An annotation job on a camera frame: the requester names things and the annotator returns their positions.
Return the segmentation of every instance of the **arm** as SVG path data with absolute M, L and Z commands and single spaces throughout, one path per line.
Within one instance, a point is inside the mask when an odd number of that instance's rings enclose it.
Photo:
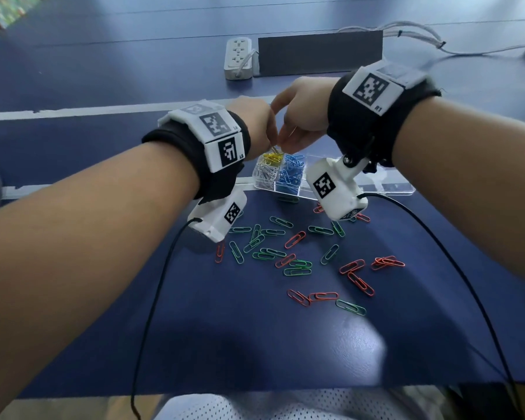
M 276 96 L 285 106 L 278 143 L 288 153 L 326 133 L 337 78 L 298 78 Z M 395 166 L 476 245 L 525 277 L 525 123 L 441 98 L 418 104 L 392 152 Z
M 228 109 L 247 158 L 276 141 L 262 100 Z M 199 185 L 179 150 L 146 143 L 0 209 L 0 411 L 114 302 Z

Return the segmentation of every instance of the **electrical socket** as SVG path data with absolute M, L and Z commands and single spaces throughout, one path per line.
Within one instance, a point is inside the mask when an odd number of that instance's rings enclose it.
M 252 50 L 252 41 L 247 37 L 237 37 L 228 40 L 225 45 L 224 74 L 226 79 L 238 80 L 253 77 L 253 59 L 249 59 L 237 75 L 239 65 Z

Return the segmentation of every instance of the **dark gray rectangular board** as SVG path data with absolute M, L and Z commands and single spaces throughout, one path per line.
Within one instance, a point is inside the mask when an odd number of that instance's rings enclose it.
M 261 77 L 346 72 L 382 56 L 382 31 L 259 38 Z

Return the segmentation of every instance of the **white cable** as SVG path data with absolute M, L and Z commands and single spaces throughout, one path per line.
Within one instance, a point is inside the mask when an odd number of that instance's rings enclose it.
M 394 28 L 399 28 L 403 26 L 420 28 L 430 33 L 432 36 L 424 35 L 424 34 L 421 34 L 420 32 L 415 32 L 415 31 L 406 31 L 404 29 L 394 29 Z M 379 26 L 377 28 L 366 28 L 363 26 L 354 25 L 354 26 L 345 26 L 337 30 L 337 32 L 344 32 L 344 31 L 383 31 L 384 38 L 409 37 L 415 40 L 420 40 L 420 41 L 424 41 L 429 44 L 432 44 L 438 50 L 443 51 L 444 53 L 449 54 L 451 56 L 484 56 L 487 54 L 495 54 L 495 53 L 500 53 L 503 51 L 516 50 L 518 48 L 525 48 L 525 44 L 524 44 L 524 45 L 516 45 L 516 46 L 511 46 L 511 47 L 506 47 L 506 48 L 498 48 L 496 50 L 490 50 L 490 51 L 478 51 L 478 52 L 468 52 L 468 53 L 450 51 L 450 50 L 443 48 L 446 42 L 442 40 L 441 36 L 437 32 L 435 32 L 434 29 L 432 29 L 431 27 L 427 25 L 422 25 L 417 22 L 411 22 L 409 20 L 397 20 L 395 22 L 390 22 L 388 24 Z
M 249 61 L 249 59 L 251 59 L 251 57 L 255 54 L 255 53 L 258 53 L 258 51 L 256 50 L 251 50 L 249 52 L 249 54 L 247 54 L 245 56 L 245 58 L 243 59 L 243 61 L 241 63 L 239 63 L 239 67 L 237 68 L 237 72 L 235 72 L 235 76 L 236 77 L 240 77 L 241 75 L 241 70 L 243 70 L 243 68 L 245 67 L 245 65 L 247 64 L 247 62 Z

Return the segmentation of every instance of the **hand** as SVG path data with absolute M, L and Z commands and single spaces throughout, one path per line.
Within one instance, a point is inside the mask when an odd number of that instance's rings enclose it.
M 251 149 L 246 160 L 258 158 L 278 141 L 276 117 L 270 106 L 260 98 L 239 97 L 226 106 L 245 121 L 251 135 Z
M 326 133 L 329 97 L 338 80 L 301 77 L 274 98 L 270 104 L 274 114 L 288 107 L 278 134 L 278 145 L 284 153 L 296 153 Z

